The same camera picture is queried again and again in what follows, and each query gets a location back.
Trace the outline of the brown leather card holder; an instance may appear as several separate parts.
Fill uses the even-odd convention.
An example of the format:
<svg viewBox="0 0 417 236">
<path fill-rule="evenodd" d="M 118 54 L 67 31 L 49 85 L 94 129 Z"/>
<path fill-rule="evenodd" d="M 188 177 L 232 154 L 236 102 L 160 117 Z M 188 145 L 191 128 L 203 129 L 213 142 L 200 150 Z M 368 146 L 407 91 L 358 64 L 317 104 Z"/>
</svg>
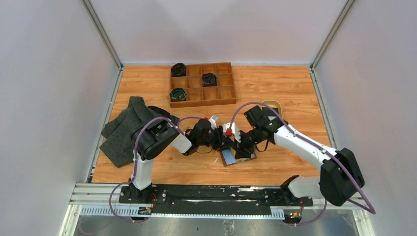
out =
<svg viewBox="0 0 417 236">
<path fill-rule="evenodd" d="M 256 154 L 250 154 L 248 158 L 239 158 L 236 159 L 236 151 L 233 148 L 224 148 L 220 151 L 221 159 L 224 166 L 231 166 L 234 164 L 240 164 L 250 160 L 256 159 Z"/>
</svg>

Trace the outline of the yellow oval card tray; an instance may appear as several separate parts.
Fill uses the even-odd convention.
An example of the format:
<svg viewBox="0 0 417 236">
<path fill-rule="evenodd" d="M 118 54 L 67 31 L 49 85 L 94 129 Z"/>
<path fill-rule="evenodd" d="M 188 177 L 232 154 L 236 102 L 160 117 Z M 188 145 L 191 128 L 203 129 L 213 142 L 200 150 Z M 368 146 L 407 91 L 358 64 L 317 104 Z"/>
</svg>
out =
<svg viewBox="0 0 417 236">
<path fill-rule="evenodd" d="M 276 111 L 276 113 L 278 113 L 281 117 L 283 117 L 282 114 L 282 108 L 281 105 L 278 101 L 275 100 L 265 100 L 263 101 L 264 104 L 266 104 L 267 106 L 271 107 L 273 110 Z M 262 106 L 262 111 L 269 117 L 275 117 L 276 114 L 269 108 Z"/>
</svg>

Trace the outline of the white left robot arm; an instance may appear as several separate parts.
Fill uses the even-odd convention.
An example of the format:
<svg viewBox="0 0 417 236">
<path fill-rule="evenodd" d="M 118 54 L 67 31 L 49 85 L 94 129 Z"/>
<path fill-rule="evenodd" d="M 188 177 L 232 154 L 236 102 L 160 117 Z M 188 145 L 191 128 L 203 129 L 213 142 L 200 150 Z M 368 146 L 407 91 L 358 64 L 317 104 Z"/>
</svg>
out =
<svg viewBox="0 0 417 236">
<path fill-rule="evenodd" d="M 189 156 L 199 147 L 220 150 L 226 143 L 222 126 L 215 128 L 213 119 L 200 119 L 190 131 L 183 132 L 170 119 L 156 117 L 132 135 L 134 169 L 129 180 L 132 197 L 139 203 L 150 199 L 151 173 L 154 159 L 168 146 Z"/>
</svg>

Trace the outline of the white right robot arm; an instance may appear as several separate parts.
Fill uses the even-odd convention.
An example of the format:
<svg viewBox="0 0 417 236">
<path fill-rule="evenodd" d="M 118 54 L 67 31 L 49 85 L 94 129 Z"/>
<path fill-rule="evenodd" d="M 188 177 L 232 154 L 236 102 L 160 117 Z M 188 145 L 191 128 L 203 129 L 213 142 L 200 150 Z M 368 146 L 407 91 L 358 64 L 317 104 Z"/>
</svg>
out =
<svg viewBox="0 0 417 236">
<path fill-rule="evenodd" d="M 257 143 L 269 141 L 290 150 L 315 167 L 319 177 L 295 176 L 282 184 L 281 199 L 287 205 L 294 205 L 301 197 L 323 197 L 334 206 L 353 202 L 358 193 L 364 200 L 362 188 L 365 181 L 354 153 L 348 148 L 337 150 L 323 145 L 293 128 L 272 107 L 250 102 L 252 108 L 244 113 L 252 130 L 243 132 L 233 120 L 224 128 L 226 136 L 233 136 L 240 149 L 254 147 Z"/>
</svg>

